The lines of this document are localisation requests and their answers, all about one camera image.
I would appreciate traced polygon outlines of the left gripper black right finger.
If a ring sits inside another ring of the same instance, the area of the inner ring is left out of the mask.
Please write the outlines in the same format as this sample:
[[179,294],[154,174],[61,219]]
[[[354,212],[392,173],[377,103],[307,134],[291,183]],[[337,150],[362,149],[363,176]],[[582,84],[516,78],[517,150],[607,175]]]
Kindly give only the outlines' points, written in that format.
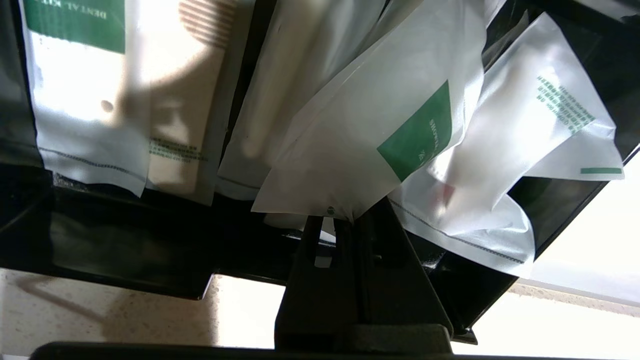
[[355,220],[352,257],[363,323],[435,324],[452,335],[450,318],[388,198]]

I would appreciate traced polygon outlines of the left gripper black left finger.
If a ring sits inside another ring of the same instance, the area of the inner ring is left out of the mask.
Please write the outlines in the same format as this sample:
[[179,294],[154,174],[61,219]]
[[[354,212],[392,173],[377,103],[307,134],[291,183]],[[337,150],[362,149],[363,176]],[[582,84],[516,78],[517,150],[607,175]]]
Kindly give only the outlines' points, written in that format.
[[276,317],[277,335],[333,335],[358,319],[351,240],[336,231],[329,267],[317,267],[322,225],[322,216],[307,218]]

